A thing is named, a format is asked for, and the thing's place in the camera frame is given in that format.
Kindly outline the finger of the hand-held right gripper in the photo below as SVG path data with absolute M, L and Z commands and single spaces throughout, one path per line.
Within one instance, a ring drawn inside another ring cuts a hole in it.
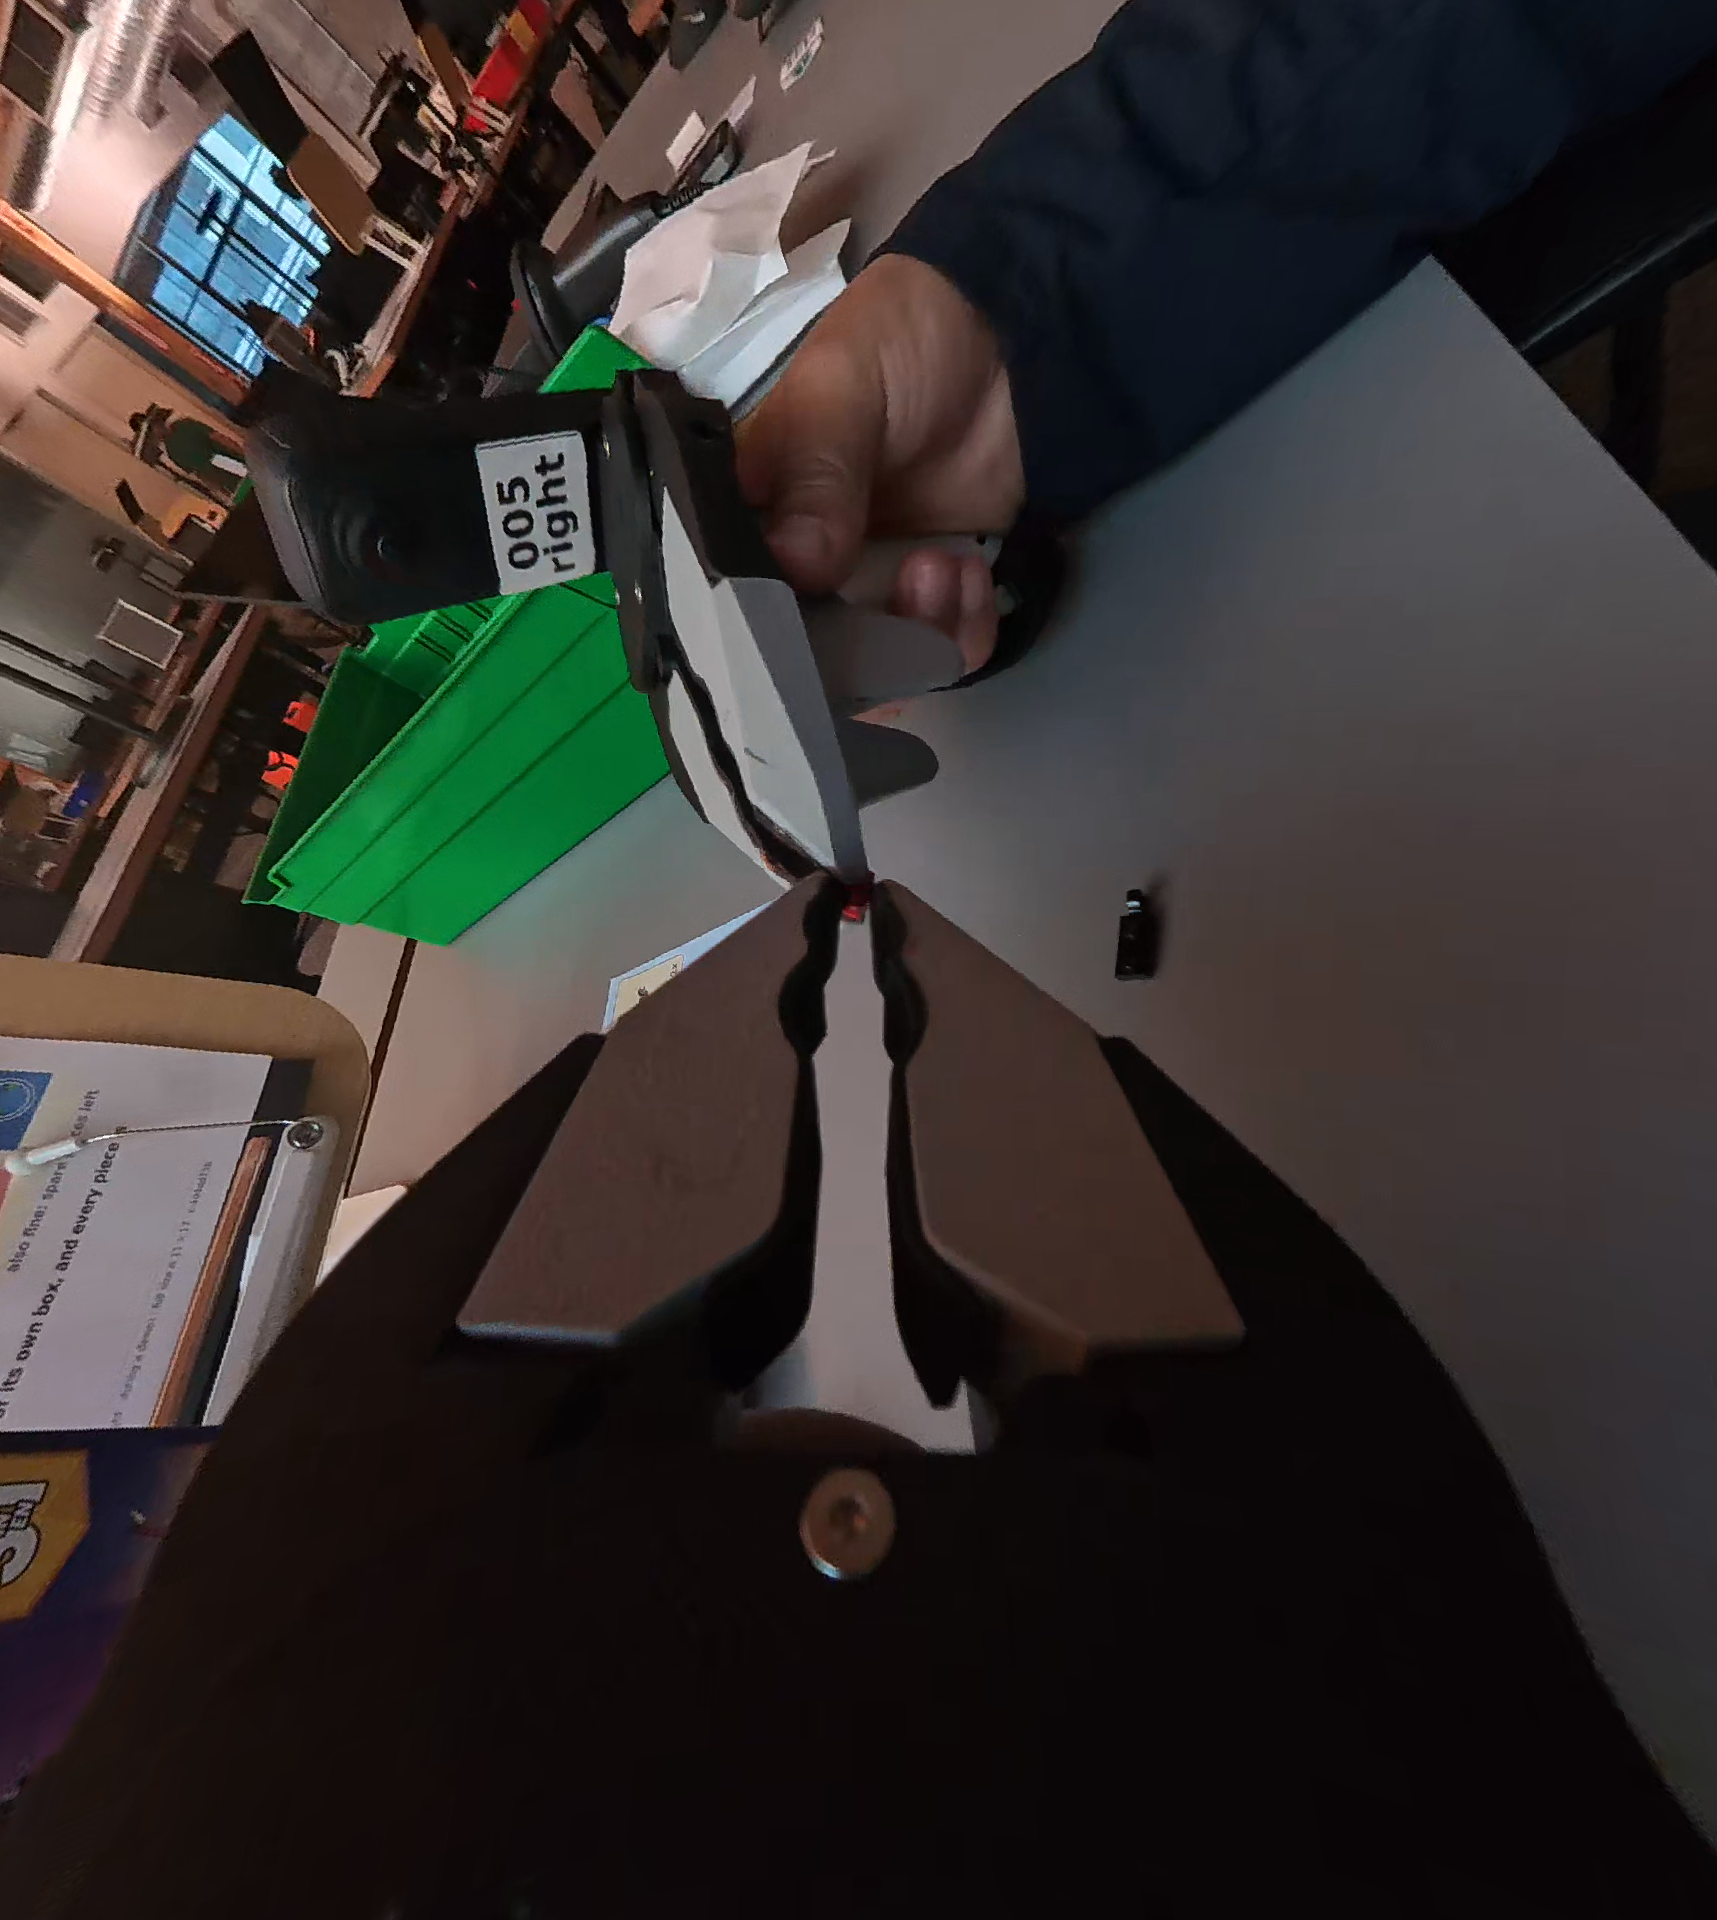
M 871 857 L 822 679 L 791 587 L 709 587 L 709 697 L 726 771 L 772 850 L 861 881 Z
M 747 804 L 726 771 L 722 738 L 709 697 L 709 587 L 722 577 L 704 557 L 678 493 L 652 488 L 655 535 L 642 564 L 642 608 L 650 664 L 650 706 L 680 791 L 692 809 L 737 852 L 772 878 L 791 883 L 807 863 L 785 848 L 771 848 L 748 822 Z

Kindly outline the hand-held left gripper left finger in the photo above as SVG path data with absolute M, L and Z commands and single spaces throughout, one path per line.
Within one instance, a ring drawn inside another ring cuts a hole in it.
M 745 1387 L 800 1333 L 822 1195 L 817 1051 L 836 881 L 799 881 L 616 1019 L 459 1327 L 668 1354 Z

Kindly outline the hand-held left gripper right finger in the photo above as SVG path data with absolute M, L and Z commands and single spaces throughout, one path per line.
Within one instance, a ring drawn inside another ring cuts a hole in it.
M 871 892 L 892 1301 L 926 1400 L 1224 1351 L 1244 1320 L 1101 1038 L 907 886 Z

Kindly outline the person's right forearm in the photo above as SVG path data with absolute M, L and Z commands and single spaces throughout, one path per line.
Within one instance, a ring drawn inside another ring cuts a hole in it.
M 1074 520 L 1714 54 L 1717 2 L 1124 3 L 884 250 L 989 322 Z

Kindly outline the lego instruction booklet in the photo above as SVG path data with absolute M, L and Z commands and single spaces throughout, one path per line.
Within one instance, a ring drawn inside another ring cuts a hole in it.
M 642 1000 L 647 1000 L 648 995 L 655 995 L 658 990 L 662 990 L 667 983 L 670 983 L 674 977 L 686 971 L 692 963 L 696 963 L 703 955 L 719 947 L 724 940 L 728 940 L 733 933 L 737 933 L 740 928 L 752 922 L 758 913 L 762 913 L 769 904 L 772 902 L 771 899 L 761 902 L 758 905 L 752 905 L 750 909 L 728 918 L 724 923 L 717 923 L 701 933 L 695 933 L 683 940 L 674 947 L 668 947 L 667 952 L 650 958 L 644 963 L 639 963 L 627 971 L 615 973 L 610 977 L 609 992 L 606 992 L 600 1031 L 606 1036 L 610 1027 L 618 1019 L 622 1019 L 631 1010 L 635 1010 Z

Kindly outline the person's right hand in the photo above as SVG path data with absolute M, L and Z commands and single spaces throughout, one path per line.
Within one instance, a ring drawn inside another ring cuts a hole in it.
M 739 486 L 778 573 L 841 592 L 868 543 L 907 541 L 889 606 L 953 637 L 967 674 L 999 629 L 989 561 L 1025 499 L 1012 390 L 984 316 L 933 265 L 871 260 L 734 426 Z

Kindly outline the green plastic bin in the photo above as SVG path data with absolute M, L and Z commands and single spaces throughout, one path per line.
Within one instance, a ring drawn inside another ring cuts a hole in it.
M 509 393 L 605 392 L 647 368 L 590 325 L 559 371 Z M 233 521 L 260 553 L 221 592 L 287 606 L 268 595 L 251 493 Z M 670 771 L 609 573 L 373 625 L 326 620 L 365 639 L 330 671 L 249 904 L 447 946 Z

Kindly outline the large window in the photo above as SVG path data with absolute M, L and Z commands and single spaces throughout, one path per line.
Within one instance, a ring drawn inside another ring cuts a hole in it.
M 309 320 L 332 250 L 311 204 L 276 182 L 276 159 L 225 114 L 143 206 L 117 284 L 229 371 L 260 371 L 255 306 Z

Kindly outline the black handheld device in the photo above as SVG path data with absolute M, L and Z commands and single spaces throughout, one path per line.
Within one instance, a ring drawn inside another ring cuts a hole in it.
M 620 199 L 598 186 L 559 250 L 521 239 L 509 260 L 513 322 L 522 327 L 510 371 L 533 381 L 556 371 L 582 329 L 615 314 L 631 248 L 701 192 L 686 186 Z

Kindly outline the white cylindrical bar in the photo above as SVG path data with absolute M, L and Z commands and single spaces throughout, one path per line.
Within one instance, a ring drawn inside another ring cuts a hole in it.
M 343 1191 L 338 1145 L 329 1115 L 296 1117 L 280 1133 L 246 1228 L 233 1331 L 272 1339 L 317 1282 Z

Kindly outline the white crumpled tissue paper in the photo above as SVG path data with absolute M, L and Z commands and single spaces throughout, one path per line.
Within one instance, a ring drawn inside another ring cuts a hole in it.
M 794 245 L 780 237 L 799 186 L 832 155 L 804 142 L 660 219 L 627 252 L 606 329 L 745 415 L 846 288 L 845 217 Z

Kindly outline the white paper slip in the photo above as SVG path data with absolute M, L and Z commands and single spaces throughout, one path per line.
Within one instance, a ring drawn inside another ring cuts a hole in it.
M 667 162 L 673 169 L 695 166 L 703 154 L 728 147 L 742 130 L 757 96 L 757 77 L 750 76 L 719 112 L 699 114 L 691 110 L 673 140 L 667 145 Z

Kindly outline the wooden board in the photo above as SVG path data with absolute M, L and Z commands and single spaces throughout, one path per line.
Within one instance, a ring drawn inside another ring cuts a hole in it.
M 325 1115 L 338 1126 L 343 1200 L 370 1092 L 370 1063 L 352 1022 L 317 995 L 264 982 L 0 954 L 0 1036 L 10 1033 L 49 1042 L 262 1053 L 276 1062 L 309 1063 L 307 1100 L 296 1111 Z M 319 1284 L 323 1260 L 298 1307 Z M 235 1313 L 213 1387 L 195 1413 L 209 1427 L 238 1400 L 251 1372 L 289 1323 L 272 1339 L 256 1341 L 233 1331 Z

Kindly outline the printed instruction sheet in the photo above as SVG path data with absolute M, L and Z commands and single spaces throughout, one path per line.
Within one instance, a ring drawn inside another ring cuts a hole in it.
M 214 1313 L 252 1133 L 132 1140 L 47 1166 L 6 1151 L 119 1126 L 267 1119 L 262 1053 L 0 1033 L 0 1432 L 159 1427 Z

